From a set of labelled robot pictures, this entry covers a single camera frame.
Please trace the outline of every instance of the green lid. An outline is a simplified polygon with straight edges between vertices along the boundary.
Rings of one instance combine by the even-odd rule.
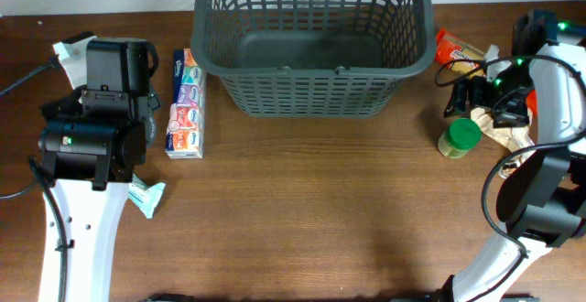
[[[478,144],[483,133],[480,127],[470,119],[458,119],[451,123],[446,132],[448,143],[459,150],[470,150]]]

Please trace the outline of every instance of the brown tabletop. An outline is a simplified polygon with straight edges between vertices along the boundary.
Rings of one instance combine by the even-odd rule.
[[[437,27],[479,49],[510,54],[516,20],[532,7],[586,24],[586,3],[436,5]],[[205,158],[164,152],[172,50],[190,44],[192,13],[0,18],[0,87],[50,55],[51,44],[91,30],[152,41],[153,83],[163,107],[156,144],[136,174],[167,182],[154,219],[127,202],[115,243],[110,296],[325,298],[432,291],[458,273],[492,234],[480,208],[484,178],[505,150],[484,138],[468,156],[436,149],[449,121],[439,67],[411,78],[372,119],[255,119],[220,81],[208,79]],[[6,194],[30,180],[44,121],[38,107],[69,92],[58,70],[0,99],[0,183]],[[492,192],[502,180],[496,178]],[[36,301],[45,240],[37,189],[0,202],[0,296]],[[545,301],[583,301],[586,242],[571,241],[531,266],[511,288]]]

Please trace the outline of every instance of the cable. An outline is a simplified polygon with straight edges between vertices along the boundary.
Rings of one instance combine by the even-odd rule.
[[[33,171],[37,182],[43,188],[43,194],[47,199],[47,203],[51,208],[51,212],[53,213],[53,217],[55,218],[55,223],[57,224],[57,231],[59,233],[59,246],[55,249],[55,251],[61,253],[61,264],[60,264],[60,278],[59,278],[59,302],[65,302],[65,292],[67,289],[67,260],[68,260],[68,241],[67,241],[67,234],[65,232],[65,224],[63,223],[63,217],[61,216],[61,212],[59,210],[59,206],[57,205],[57,201],[53,197],[49,189],[49,183],[47,183],[47,179],[41,173],[41,169],[38,167],[35,158],[31,156],[28,159],[28,164],[30,165],[30,169]]]
[[[435,76],[435,82],[436,85],[438,85],[439,87],[446,87],[446,86],[450,86],[453,85],[455,83],[458,83],[460,81],[465,80],[467,77],[471,76],[472,74],[474,74],[475,72],[479,71],[479,70],[485,70],[486,68],[488,68],[489,66],[496,64],[496,63],[500,63],[502,61],[515,61],[517,59],[542,59],[542,60],[548,60],[554,63],[557,63],[561,66],[563,66],[566,70],[568,70],[571,75],[573,75],[573,78],[578,82],[578,85],[582,91],[582,93],[586,96],[586,83],[584,83],[583,78],[581,77],[581,73],[576,71],[571,65],[569,65],[567,62],[565,62],[564,60],[558,59],[558,58],[554,58],[551,56],[546,56],[546,55],[525,55],[525,56],[514,56],[514,57],[505,57],[505,58],[500,58],[500,59],[494,59],[488,62],[484,62],[484,61],[479,61],[479,60],[473,60],[473,59],[455,59],[452,60],[450,62],[445,63],[438,71],[438,73]],[[467,62],[472,62],[472,63],[476,63],[479,64],[480,66],[470,70],[469,72],[467,72],[466,74],[461,75],[459,78],[456,78],[452,81],[448,81],[448,82],[444,82],[444,83],[439,83],[438,77],[440,75],[440,73],[451,63],[455,63],[455,62],[461,62],[461,61],[467,61]],[[507,98],[508,96],[510,96],[513,92],[509,92],[505,97],[501,98],[501,100],[499,100],[498,103],[502,102],[505,98]],[[491,215],[490,215],[490,211],[488,209],[488,189],[490,187],[491,182],[493,181],[494,176],[498,173],[499,169],[504,166],[507,162],[509,162],[511,159],[513,159],[516,156],[522,155],[525,152],[530,152],[530,151],[537,151],[537,150],[546,150],[546,149],[553,149],[553,148],[558,148],[558,147],[567,147],[570,146],[578,141],[580,141],[582,138],[586,137],[586,128],[583,129],[581,132],[577,133],[576,136],[574,136],[573,138],[571,138],[568,141],[563,141],[563,142],[556,142],[556,143],[547,143],[547,144],[541,144],[541,145],[535,145],[535,146],[528,146],[528,147],[524,147],[522,149],[516,150],[515,152],[509,154],[508,156],[505,156],[503,159],[501,159],[494,167],[493,169],[490,171],[490,173],[488,174],[488,176],[486,177],[486,180],[484,181],[483,184],[483,191],[481,194],[481,205],[483,208],[483,215],[484,218],[486,219],[486,221],[488,222],[488,224],[490,225],[490,227],[493,229],[494,232],[496,232],[497,234],[501,235],[502,237],[504,237],[506,240],[516,244],[519,247],[519,257],[517,258],[517,260],[515,261],[515,263],[513,264],[513,266],[511,267],[511,269],[491,288],[489,288],[488,290],[486,290],[485,292],[479,294],[476,297],[473,297],[472,299],[470,299],[468,302],[473,302],[473,301],[477,301],[478,299],[485,297],[491,293],[493,293],[496,289],[498,289],[498,287],[500,287],[506,280],[508,280],[508,278],[516,271],[516,269],[523,263],[524,259],[528,258],[528,254],[527,254],[527,248],[525,247],[525,245],[521,242],[519,242],[517,239],[514,239],[513,237],[511,237],[508,233],[506,233],[505,231],[501,230],[501,228],[498,227],[498,225],[494,222],[494,220],[492,219]]]
[[[52,56],[49,59],[49,63],[47,64],[43,64],[39,67],[37,67],[36,69],[32,70],[29,74],[27,74],[26,76],[18,79],[15,83],[11,84],[10,86],[6,87],[5,89],[3,89],[0,92],[0,97],[6,95],[7,93],[9,93],[10,91],[12,91],[13,89],[15,89],[16,87],[20,86],[23,82],[29,80],[30,78],[32,78],[33,76],[37,75],[38,73],[44,71],[44,70],[49,70],[49,69],[54,69],[54,68],[58,68],[60,66],[59,63],[59,58],[57,56]]]
[[[9,199],[12,199],[12,198],[16,198],[16,197],[20,197],[20,196],[26,195],[36,185],[37,185],[37,181],[36,180],[33,180],[32,182],[30,182],[30,184],[28,184],[28,186],[26,188],[21,189],[18,192],[11,193],[11,194],[8,194],[8,195],[1,195],[0,196],[0,200],[9,200]]]

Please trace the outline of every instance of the basket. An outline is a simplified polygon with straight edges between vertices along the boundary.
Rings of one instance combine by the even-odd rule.
[[[191,50],[252,116],[379,112],[435,54],[430,0],[196,0]]]

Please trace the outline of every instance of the jar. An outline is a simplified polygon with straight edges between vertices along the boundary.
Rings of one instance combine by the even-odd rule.
[[[470,119],[458,119],[441,135],[438,141],[439,151],[446,157],[456,159],[463,157],[480,141],[482,132],[478,124]]]

